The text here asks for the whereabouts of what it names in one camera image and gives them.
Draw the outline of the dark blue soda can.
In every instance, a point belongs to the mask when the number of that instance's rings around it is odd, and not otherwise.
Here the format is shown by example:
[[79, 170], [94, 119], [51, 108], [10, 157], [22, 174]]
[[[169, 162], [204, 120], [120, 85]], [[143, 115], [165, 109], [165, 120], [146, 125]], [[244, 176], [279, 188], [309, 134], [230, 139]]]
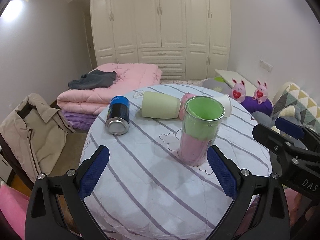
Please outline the dark blue soda can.
[[130, 102], [124, 96], [112, 98], [106, 119], [106, 128], [112, 135], [123, 135], [130, 127]]

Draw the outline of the pale green cup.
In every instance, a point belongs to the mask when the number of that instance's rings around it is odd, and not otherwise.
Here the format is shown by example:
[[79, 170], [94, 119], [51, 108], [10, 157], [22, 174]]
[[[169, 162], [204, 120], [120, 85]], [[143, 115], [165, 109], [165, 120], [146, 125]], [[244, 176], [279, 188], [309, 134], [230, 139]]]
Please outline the pale green cup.
[[176, 119], [180, 110], [180, 99], [167, 94], [144, 92], [141, 112], [145, 118]]

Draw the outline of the dark grey garment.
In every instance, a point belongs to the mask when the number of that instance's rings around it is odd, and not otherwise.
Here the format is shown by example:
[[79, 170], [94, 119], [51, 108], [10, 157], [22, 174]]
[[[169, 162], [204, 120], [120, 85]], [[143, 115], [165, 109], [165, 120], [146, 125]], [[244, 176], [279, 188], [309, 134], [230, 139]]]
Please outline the dark grey garment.
[[95, 88], [108, 88], [116, 81], [117, 74], [113, 72], [103, 72], [101, 70], [93, 70], [84, 74], [78, 80], [68, 83], [69, 89], [86, 90]]

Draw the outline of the purple folded blanket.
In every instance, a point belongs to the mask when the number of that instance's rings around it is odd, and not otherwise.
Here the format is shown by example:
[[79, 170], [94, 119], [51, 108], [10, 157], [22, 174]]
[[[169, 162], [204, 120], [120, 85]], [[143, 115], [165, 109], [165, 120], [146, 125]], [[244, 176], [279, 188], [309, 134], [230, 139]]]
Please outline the purple folded blanket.
[[98, 117], [97, 115], [74, 113], [64, 110], [62, 110], [62, 112], [74, 129], [83, 131], [88, 131]]

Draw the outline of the right pink bunny toy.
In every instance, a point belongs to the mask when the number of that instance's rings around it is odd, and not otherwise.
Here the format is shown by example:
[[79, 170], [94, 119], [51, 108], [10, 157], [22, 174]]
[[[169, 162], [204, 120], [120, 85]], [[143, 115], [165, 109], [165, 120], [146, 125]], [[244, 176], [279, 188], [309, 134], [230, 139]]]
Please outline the right pink bunny toy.
[[257, 83], [258, 83], [258, 87], [254, 91], [252, 99], [257, 101], [257, 103], [260, 105], [263, 102], [265, 102], [268, 98], [268, 88], [267, 88], [266, 82], [260, 82], [258, 80]]

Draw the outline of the left pink bunny toy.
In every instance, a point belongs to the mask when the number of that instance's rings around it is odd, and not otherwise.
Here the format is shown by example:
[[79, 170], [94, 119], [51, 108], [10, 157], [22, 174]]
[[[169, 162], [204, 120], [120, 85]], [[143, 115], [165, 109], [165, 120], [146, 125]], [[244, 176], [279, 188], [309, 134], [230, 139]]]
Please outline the left pink bunny toy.
[[238, 103], [242, 103], [246, 97], [246, 86], [243, 80], [237, 82], [235, 79], [232, 79], [234, 86], [231, 90], [230, 97], [233, 98]]

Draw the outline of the white bedside board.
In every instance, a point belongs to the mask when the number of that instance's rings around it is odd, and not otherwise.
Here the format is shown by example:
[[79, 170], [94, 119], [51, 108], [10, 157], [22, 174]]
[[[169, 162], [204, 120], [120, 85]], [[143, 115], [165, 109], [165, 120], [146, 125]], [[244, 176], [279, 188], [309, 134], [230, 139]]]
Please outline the white bedside board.
[[222, 77], [224, 81], [229, 85], [229, 87], [233, 88], [235, 83], [232, 81], [232, 79], [235, 79], [237, 82], [240, 82], [241, 80], [244, 81], [245, 86], [246, 86], [246, 94], [248, 96], [252, 96], [256, 87], [253, 85], [250, 81], [245, 79], [242, 75], [240, 75], [237, 72], [233, 71], [228, 71], [228, 70], [220, 70], [216, 69], [215, 70], [217, 75]]

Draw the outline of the beige jacket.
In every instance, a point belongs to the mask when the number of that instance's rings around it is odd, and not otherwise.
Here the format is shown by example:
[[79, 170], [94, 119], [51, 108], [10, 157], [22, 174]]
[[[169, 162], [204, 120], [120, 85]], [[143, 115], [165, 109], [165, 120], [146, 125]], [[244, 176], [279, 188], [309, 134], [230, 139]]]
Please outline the beige jacket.
[[49, 175], [75, 130], [62, 111], [36, 93], [29, 94], [1, 123], [1, 150], [29, 187], [38, 175]]

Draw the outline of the grey plush toy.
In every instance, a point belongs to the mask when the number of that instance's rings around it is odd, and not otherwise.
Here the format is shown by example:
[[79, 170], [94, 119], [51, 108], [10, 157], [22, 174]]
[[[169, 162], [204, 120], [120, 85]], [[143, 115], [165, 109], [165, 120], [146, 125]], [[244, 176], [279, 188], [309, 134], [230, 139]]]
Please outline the grey plush toy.
[[279, 134], [287, 137], [289, 136], [287, 133], [276, 128], [276, 120], [278, 118], [283, 118], [295, 125], [302, 126], [300, 109], [297, 105], [289, 105], [280, 110], [278, 113], [272, 114], [271, 116], [268, 116], [267, 114], [259, 111], [252, 113], [252, 116], [257, 121], [257, 123], [263, 124], [274, 130], [275, 132], [278, 132]]

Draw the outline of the white paper cup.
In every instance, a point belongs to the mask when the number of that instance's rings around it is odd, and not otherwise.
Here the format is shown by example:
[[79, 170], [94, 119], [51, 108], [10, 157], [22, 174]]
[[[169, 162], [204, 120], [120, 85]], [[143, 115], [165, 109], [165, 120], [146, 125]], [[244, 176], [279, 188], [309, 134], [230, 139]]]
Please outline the white paper cup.
[[231, 116], [232, 113], [232, 103], [231, 103], [231, 98], [225, 94], [223, 96], [217, 97], [215, 98], [219, 103], [221, 103], [221, 105], [223, 105], [224, 109], [225, 109], [225, 114], [224, 117], [228, 118]]

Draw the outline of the cream wardrobe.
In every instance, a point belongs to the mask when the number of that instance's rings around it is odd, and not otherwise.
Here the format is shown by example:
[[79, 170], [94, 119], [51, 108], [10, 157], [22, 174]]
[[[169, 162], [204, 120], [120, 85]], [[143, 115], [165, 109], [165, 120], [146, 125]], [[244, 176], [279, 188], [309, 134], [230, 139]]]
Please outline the cream wardrobe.
[[228, 67], [230, 0], [90, 0], [90, 11], [98, 64], [156, 64], [165, 80]]

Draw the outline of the clear cup green pink liner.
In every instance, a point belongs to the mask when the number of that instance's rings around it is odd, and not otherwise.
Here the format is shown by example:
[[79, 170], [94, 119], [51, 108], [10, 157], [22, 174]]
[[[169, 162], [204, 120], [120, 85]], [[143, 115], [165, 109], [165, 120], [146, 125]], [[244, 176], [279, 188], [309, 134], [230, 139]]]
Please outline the clear cup green pink liner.
[[206, 161], [207, 150], [217, 135], [224, 114], [223, 105], [214, 98], [195, 96], [185, 102], [178, 152], [183, 163], [200, 166]]

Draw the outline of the purple cushion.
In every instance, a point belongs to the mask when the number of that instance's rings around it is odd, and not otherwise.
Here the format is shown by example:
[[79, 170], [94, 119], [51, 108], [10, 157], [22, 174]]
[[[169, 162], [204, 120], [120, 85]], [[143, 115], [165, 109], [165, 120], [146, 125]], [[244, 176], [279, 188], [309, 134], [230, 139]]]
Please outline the purple cushion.
[[268, 116], [271, 115], [273, 110], [272, 102], [267, 99], [266, 101], [262, 102], [261, 104], [258, 103], [257, 100], [253, 100], [251, 96], [245, 97], [244, 101], [241, 105], [249, 112], [261, 112]]

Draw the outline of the grey flower pillow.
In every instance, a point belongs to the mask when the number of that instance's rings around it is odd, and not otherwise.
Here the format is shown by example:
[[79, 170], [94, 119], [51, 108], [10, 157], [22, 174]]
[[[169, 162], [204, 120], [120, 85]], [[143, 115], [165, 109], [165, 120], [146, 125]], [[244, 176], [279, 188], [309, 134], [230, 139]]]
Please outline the grey flower pillow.
[[229, 85], [220, 76], [202, 80], [201, 86], [204, 88], [214, 90], [221, 94], [229, 95], [229, 93], [231, 92], [231, 88], [229, 87]]

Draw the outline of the geometric patterned pillow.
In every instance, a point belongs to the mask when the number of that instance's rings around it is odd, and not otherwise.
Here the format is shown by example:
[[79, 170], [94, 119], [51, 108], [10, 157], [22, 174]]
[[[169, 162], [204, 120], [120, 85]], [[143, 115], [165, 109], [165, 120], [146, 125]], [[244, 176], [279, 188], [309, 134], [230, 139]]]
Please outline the geometric patterned pillow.
[[278, 113], [289, 105], [297, 105], [300, 109], [301, 123], [319, 134], [319, 105], [297, 84], [284, 83], [272, 102], [272, 114]]

